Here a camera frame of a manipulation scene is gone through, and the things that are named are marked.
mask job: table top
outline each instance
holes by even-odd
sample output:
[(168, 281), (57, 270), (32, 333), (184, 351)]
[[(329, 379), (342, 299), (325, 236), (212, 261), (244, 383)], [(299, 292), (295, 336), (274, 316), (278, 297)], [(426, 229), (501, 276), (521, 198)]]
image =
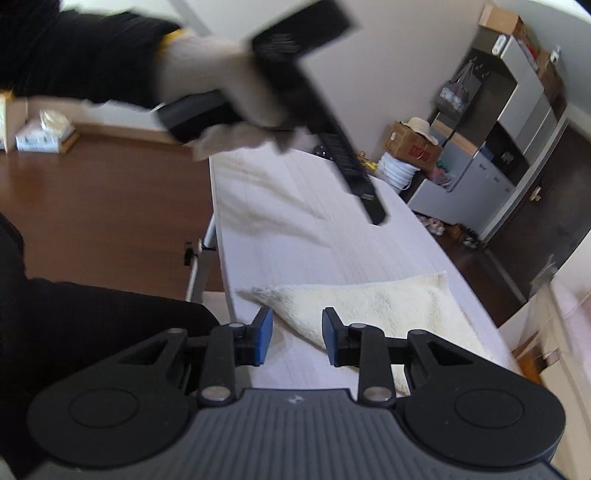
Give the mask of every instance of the table top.
[[(369, 223), (332, 162), (271, 145), (210, 161), (222, 276), (230, 316), (250, 323), (253, 287), (349, 285), (447, 271), (449, 287), (481, 341), (503, 366), (515, 362), (490, 317), (435, 239), (383, 181), (389, 219)], [(257, 388), (340, 388), (356, 396), (357, 373), (331, 367), (326, 353), (275, 321), (267, 360), (251, 369)]]

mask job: cream towel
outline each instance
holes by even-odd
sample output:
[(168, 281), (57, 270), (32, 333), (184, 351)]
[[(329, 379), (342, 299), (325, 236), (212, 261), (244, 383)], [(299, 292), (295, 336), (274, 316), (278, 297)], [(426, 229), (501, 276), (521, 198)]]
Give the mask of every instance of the cream towel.
[[(322, 348), (322, 310), (334, 307), (345, 325), (367, 323), (398, 338), (406, 338), (409, 330), (424, 329), (494, 361), (449, 291), (445, 274), (349, 286), (258, 287), (252, 293)], [(403, 367), (392, 366), (392, 373), (398, 392), (408, 395)]]

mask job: handbag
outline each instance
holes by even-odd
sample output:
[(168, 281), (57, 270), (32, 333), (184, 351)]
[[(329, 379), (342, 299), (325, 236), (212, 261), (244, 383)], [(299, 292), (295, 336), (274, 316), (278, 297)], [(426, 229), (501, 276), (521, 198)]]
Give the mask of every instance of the handbag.
[(470, 61), (456, 77), (444, 83), (435, 99), (435, 105), (445, 115), (454, 120), (460, 120), (470, 105), (470, 90), (468, 85), (474, 75), (474, 62)]

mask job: gloved hand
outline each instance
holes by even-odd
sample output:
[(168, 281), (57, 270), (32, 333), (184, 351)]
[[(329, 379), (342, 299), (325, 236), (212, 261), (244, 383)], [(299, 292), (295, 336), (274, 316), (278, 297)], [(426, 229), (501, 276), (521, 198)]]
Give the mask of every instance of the gloved hand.
[(158, 95), (164, 103), (186, 95), (220, 89), (248, 122), (210, 127), (193, 143), (195, 158), (221, 151), (257, 147), (275, 140), (280, 151), (288, 148), (289, 132), (271, 132), (287, 112), (257, 72), (253, 55), (241, 44), (214, 37), (180, 33), (167, 45), (157, 64)]

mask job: door handle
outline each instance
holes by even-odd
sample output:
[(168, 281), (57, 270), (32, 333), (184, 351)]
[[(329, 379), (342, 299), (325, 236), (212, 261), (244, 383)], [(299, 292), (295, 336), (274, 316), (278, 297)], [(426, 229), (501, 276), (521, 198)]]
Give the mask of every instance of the door handle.
[(534, 188), (534, 191), (530, 194), (530, 202), (539, 202), (542, 197), (540, 196), (540, 192), (542, 191), (542, 187)]

